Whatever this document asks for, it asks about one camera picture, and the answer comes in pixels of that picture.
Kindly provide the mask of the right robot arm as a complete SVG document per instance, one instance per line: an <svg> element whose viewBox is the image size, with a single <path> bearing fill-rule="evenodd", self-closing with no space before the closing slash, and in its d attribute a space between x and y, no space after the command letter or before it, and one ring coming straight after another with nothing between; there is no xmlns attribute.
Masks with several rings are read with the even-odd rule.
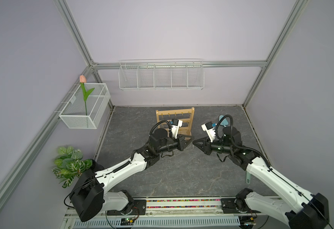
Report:
<svg viewBox="0 0 334 229"><path fill-rule="evenodd" d="M273 200L245 188L235 196L234 201L222 200L224 212L258 211L291 229L324 229L330 225L328 199L296 185L271 166L261 152L244 146L241 133L233 126L231 115L223 116L216 124L208 122L201 127L207 137L194 140L193 145L206 155L212 152L218 156L224 154L221 162L229 158L280 197L280 200Z"/></svg>

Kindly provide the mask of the wooden jewelry display stand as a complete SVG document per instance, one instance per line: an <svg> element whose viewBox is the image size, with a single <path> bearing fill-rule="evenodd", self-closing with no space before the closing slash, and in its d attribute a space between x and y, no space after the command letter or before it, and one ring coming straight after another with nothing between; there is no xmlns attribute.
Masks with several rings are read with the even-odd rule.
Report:
<svg viewBox="0 0 334 229"><path fill-rule="evenodd" d="M167 120L171 125L178 125L178 133L191 135L195 108L174 109L174 110L156 110L157 122Z"/></svg>

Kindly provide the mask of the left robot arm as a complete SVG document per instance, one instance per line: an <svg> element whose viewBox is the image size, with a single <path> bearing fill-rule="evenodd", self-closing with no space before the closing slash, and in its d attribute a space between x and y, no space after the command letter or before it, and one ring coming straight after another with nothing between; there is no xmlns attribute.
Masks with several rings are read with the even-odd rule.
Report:
<svg viewBox="0 0 334 229"><path fill-rule="evenodd" d="M134 150L130 158L107 169L95 164L83 172L69 194L80 221L89 221L102 211L116 211L122 215L136 211L141 215L141 209L135 206L135 200L126 190L111 192L111 189L156 164L161 158L173 156L174 150L183 151L192 143L193 136L178 133L182 123L177 119L160 121L150 130L145 145Z"/></svg>

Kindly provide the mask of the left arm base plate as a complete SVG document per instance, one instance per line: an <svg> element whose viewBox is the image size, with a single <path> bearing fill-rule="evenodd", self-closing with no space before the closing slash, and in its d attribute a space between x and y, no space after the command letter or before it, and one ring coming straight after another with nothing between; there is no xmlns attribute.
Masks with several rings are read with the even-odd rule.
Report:
<svg viewBox="0 0 334 229"><path fill-rule="evenodd" d="M121 215L145 215L147 210L147 201L145 199L135 199L133 203L127 204L127 206L121 210L109 210L108 216L121 216Z"/></svg>

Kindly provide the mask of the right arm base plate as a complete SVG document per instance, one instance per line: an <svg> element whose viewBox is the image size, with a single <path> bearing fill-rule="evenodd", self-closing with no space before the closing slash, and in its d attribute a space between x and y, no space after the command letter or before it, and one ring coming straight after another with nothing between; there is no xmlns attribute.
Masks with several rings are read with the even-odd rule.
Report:
<svg viewBox="0 0 334 229"><path fill-rule="evenodd" d="M231 213L259 213L259 211L251 210L244 200L236 198L222 198L221 206L224 214Z"/></svg>

